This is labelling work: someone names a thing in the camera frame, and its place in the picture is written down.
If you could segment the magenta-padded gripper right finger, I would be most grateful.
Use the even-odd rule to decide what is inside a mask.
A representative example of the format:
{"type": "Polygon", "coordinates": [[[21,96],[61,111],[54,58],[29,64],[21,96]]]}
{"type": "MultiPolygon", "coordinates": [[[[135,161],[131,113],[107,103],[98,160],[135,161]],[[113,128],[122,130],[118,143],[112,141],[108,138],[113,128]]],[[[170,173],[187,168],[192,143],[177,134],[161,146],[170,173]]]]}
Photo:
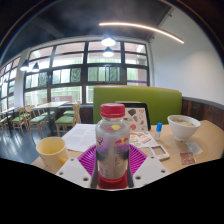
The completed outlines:
{"type": "Polygon", "coordinates": [[[140,188],[169,175],[155,155],[147,156],[134,145],[129,146],[127,181],[130,188],[140,188]]]}

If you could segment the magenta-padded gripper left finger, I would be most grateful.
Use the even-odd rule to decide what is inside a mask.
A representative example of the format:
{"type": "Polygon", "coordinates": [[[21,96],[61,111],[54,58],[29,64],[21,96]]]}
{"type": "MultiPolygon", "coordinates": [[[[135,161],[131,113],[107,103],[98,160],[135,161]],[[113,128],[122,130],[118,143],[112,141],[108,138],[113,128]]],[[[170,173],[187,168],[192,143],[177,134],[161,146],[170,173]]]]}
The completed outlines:
{"type": "Polygon", "coordinates": [[[69,158],[56,175],[84,188],[96,188],[98,182],[96,146],[90,147],[78,158],[69,158]]]}

